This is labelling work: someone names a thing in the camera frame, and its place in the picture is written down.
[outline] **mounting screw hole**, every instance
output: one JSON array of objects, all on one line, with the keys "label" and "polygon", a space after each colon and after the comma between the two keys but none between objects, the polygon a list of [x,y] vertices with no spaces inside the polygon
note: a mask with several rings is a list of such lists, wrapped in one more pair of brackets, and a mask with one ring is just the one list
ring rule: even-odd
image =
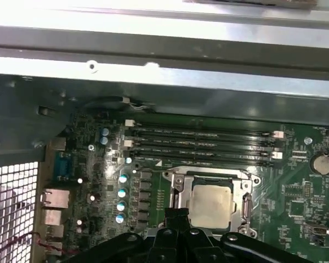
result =
[{"label": "mounting screw hole", "polygon": [[95,73],[98,71],[98,63],[95,60],[89,60],[87,62],[87,66],[91,73]]},{"label": "mounting screw hole", "polygon": [[311,137],[306,137],[303,141],[306,145],[310,145],[313,142],[313,139]]}]

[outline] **blue capacitor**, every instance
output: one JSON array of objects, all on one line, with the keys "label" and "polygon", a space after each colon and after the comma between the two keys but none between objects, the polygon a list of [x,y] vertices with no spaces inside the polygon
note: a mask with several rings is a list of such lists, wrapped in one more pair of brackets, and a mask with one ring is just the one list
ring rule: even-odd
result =
[{"label": "blue capacitor", "polygon": [[128,181],[128,175],[127,174],[121,174],[120,177],[118,178],[119,182],[124,184],[125,182]]},{"label": "blue capacitor", "polygon": [[125,201],[120,201],[118,204],[117,204],[117,210],[120,211],[120,212],[123,212],[126,208],[126,203]]},{"label": "blue capacitor", "polygon": [[118,194],[119,197],[125,198],[126,195],[127,195],[127,191],[126,191],[126,189],[119,189],[117,194]]},{"label": "blue capacitor", "polygon": [[108,140],[107,137],[101,137],[101,139],[100,139],[100,143],[101,143],[102,145],[106,145],[108,142],[109,142],[109,140]]},{"label": "blue capacitor", "polygon": [[124,222],[124,220],[125,220],[125,215],[123,213],[116,216],[117,223],[121,224]]},{"label": "blue capacitor", "polygon": [[110,130],[108,130],[107,128],[104,128],[101,130],[102,136],[108,136],[109,134],[110,134]]}]

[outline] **cpu socket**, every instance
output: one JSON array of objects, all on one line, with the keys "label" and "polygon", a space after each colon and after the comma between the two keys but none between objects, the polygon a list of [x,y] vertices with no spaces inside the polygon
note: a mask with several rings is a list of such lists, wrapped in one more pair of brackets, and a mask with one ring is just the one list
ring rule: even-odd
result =
[{"label": "cpu socket", "polygon": [[204,167],[175,167],[162,174],[170,180],[173,208],[188,208],[193,227],[216,237],[240,232],[256,238],[250,228],[252,191],[261,179],[248,172]]}]

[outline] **motherboard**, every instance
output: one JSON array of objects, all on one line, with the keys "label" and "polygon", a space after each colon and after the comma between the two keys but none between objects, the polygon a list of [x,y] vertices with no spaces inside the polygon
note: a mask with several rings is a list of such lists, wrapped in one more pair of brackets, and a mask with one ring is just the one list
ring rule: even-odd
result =
[{"label": "motherboard", "polygon": [[134,112],[80,112],[56,153],[68,188],[63,247],[86,250],[163,226],[234,231],[329,262],[329,127]]}]

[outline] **mesh panel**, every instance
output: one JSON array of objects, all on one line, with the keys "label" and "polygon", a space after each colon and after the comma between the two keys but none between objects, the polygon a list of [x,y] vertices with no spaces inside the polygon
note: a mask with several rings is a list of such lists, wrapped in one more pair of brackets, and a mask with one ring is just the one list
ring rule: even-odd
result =
[{"label": "mesh panel", "polygon": [[[38,162],[0,167],[0,249],[33,230]],[[0,263],[30,261],[32,237],[0,253]]]}]

